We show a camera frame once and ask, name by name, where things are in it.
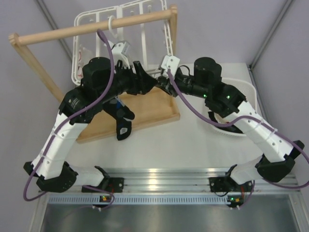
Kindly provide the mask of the white plastic clip hanger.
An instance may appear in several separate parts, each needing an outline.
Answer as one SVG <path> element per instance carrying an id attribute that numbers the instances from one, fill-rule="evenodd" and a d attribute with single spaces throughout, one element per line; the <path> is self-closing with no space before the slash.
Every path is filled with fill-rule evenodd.
<path id="1" fill-rule="evenodd" d="M 82 12 L 74 20 L 75 26 L 86 25 L 118 19 L 128 16 L 137 16 L 147 13 L 155 13 L 167 9 L 164 0 L 135 0 L 118 6 L 96 9 Z M 142 23 L 118 29 L 108 29 L 105 32 L 108 40 L 117 43 L 128 41 L 130 43 L 129 56 L 132 61 L 138 60 L 146 71 L 153 71 L 160 59 L 172 53 L 170 28 L 168 20 Z M 71 79 L 78 86 L 77 63 L 80 46 L 93 53 L 94 57 L 108 57 L 106 44 L 94 33 L 78 35 L 73 38 L 73 61 Z"/>

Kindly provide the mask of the black blue sports sock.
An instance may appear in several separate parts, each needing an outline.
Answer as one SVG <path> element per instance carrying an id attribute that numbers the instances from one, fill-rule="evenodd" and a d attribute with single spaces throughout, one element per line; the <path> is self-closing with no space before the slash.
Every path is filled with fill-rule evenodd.
<path id="1" fill-rule="evenodd" d="M 118 141 L 126 139 L 132 131 L 132 121 L 135 114 L 121 101 L 115 97 L 103 104 L 103 110 L 116 121 L 116 138 Z"/>

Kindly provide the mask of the white sock with red trim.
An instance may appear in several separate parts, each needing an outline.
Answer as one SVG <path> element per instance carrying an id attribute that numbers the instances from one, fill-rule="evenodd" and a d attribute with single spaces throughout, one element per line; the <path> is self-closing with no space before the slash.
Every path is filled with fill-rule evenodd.
<path id="1" fill-rule="evenodd" d="M 87 48 L 80 46 L 78 53 L 77 74 L 76 78 L 80 81 L 83 78 L 83 66 L 88 64 L 93 58 L 93 53 Z"/>

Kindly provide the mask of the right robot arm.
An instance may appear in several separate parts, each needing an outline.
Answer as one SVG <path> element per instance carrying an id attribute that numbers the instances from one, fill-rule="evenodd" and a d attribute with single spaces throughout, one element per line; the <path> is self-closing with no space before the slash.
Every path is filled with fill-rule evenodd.
<path id="1" fill-rule="evenodd" d="M 262 151 L 262 156 L 244 164 L 235 164 L 224 176 L 212 178 L 212 192 L 235 192 L 243 184 L 257 179 L 279 187 L 279 182 L 291 172 L 299 155 L 308 159 L 301 141 L 293 142 L 280 134 L 256 112 L 240 90 L 222 81 L 222 67 L 214 59 L 196 59 L 193 75 L 185 75 L 180 68 L 180 59 L 165 55 L 159 69 L 160 89 L 173 97 L 179 96 L 197 117 L 209 124 L 219 128 L 236 126 Z M 218 114 L 224 123 L 204 117 L 184 95 L 203 98 L 206 107 Z"/>

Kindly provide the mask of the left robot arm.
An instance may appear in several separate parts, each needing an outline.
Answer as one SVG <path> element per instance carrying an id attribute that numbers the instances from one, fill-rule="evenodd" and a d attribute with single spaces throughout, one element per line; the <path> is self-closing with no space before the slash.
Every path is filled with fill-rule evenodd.
<path id="1" fill-rule="evenodd" d="M 99 192 L 108 189 L 109 176 L 101 167 L 72 166 L 66 156 L 94 116 L 106 109 L 107 102 L 124 92 L 147 94 L 157 84 L 140 62 L 135 61 L 133 66 L 125 68 L 121 61 L 114 64 L 97 57 L 83 67 L 81 84 L 65 95 L 42 152 L 24 165 L 29 175 L 37 177 L 40 190 L 62 193 L 73 186 L 92 186 Z"/>

